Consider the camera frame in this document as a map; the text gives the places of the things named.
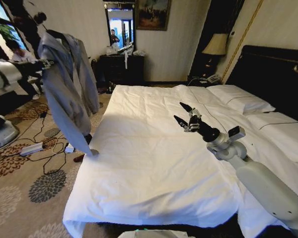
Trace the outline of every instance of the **wrinkled sheet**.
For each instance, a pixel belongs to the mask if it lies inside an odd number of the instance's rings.
[[[199,134],[183,132],[173,118],[188,119],[179,102],[221,132],[244,127],[248,155],[298,193],[293,162],[206,88],[117,86],[90,143],[99,155],[85,155],[65,208],[73,237],[82,237],[87,222],[215,227],[236,212],[247,238],[278,224],[228,162],[218,161]]]

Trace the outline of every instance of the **hanging jacket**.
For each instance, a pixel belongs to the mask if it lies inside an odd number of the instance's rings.
[[[55,65],[43,71],[45,94],[53,119],[69,143],[92,155],[84,136],[91,130],[89,112],[99,109],[96,80],[82,41],[64,34],[66,42],[45,32],[38,53]]]

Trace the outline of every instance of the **nightstand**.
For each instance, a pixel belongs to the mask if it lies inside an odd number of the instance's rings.
[[[207,88],[210,86],[220,85],[220,82],[209,83],[207,81],[204,81],[202,77],[188,76],[187,85]]]

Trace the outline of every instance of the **white robotic arm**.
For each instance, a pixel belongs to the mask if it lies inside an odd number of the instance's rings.
[[[38,71],[49,68],[54,64],[47,59],[34,62],[13,62],[0,60],[0,95],[8,92],[9,86],[18,80],[27,79]]]
[[[207,142],[207,149],[218,160],[228,161],[235,168],[239,180],[266,211],[285,223],[298,237],[298,195],[265,165],[247,156],[246,147],[237,141],[245,136],[244,129],[237,126],[229,130],[228,135],[223,134],[203,122],[195,108],[180,104],[190,115],[189,123],[174,116],[184,131],[201,134]]]

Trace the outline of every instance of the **table lamp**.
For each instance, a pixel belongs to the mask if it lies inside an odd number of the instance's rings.
[[[202,77],[206,78],[215,73],[220,56],[226,54],[227,36],[228,34],[225,33],[215,33],[208,45],[202,51],[203,54],[210,56],[209,61],[205,64]]]

